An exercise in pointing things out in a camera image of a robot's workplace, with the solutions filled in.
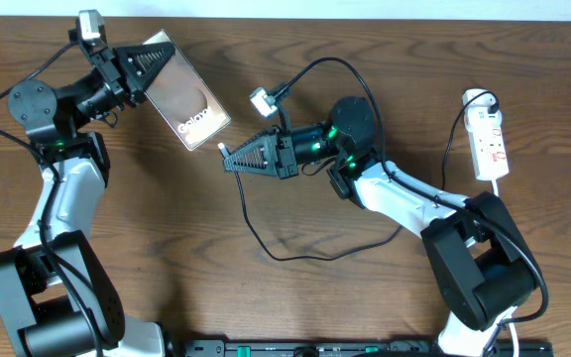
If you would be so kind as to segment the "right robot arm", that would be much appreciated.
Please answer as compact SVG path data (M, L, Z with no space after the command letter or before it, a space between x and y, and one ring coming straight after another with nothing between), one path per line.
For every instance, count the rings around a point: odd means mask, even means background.
M375 145L374 112L364 97L347 96L326 121L258 133L235 151L219 149L225 171L287 179L327 160L337 195L385 215L421 239L450 310L436 343L448 355L486 356L502 327L534 291L548 294L538 264L501 199L439 190L384 159Z

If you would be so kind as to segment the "Galaxy S25 Ultra smartphone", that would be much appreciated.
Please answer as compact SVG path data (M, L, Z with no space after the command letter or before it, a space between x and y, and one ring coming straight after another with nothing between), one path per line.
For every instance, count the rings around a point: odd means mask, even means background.
M173 45L174 55L146 94L180 141L193 151L227 127L231 117L165 30L144 41L144 45L164 43Z

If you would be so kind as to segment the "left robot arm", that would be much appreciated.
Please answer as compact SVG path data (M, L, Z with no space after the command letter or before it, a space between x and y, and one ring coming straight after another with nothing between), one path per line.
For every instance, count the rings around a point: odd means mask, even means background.
M69 42L91 63L89 74L55 88L31 73L2 93L43 188L26 230L0 252L0 317L18 356L173 356L160 324L125 312L88 237L111 167L89 124L115 126L121 110L143 103L175 47L113 49L102 31L73 30Z

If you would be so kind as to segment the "white power strip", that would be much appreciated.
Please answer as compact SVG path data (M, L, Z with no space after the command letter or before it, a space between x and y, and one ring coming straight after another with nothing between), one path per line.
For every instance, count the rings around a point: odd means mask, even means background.
M472 88L462 96L467 130L477 180L497 180L510 172L504 136L503 115L495 94Z

